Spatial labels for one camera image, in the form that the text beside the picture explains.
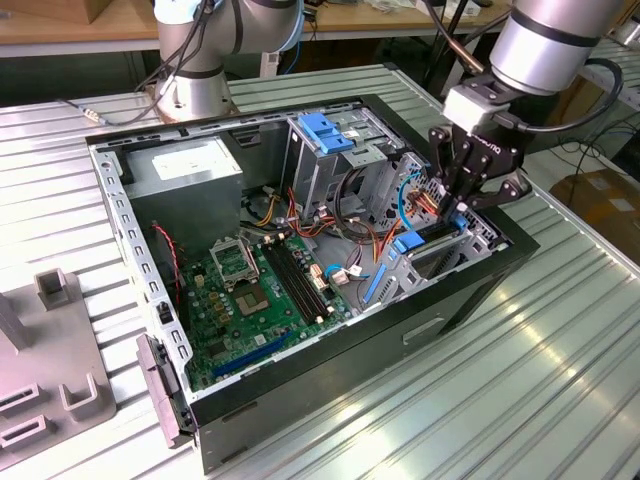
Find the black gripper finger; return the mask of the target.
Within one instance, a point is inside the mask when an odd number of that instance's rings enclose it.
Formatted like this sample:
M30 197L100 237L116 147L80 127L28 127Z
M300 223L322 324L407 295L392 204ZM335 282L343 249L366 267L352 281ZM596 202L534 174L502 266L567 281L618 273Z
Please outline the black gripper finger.
M478 183L482 170L473 163L479 159L480 142L460 127L432 127L428 140L430 175L444 190L438 213L449 218Z
M475 211L514 202L531 193L531 184L520 173L512 172L491 180L479 178L458 192L457 201Z

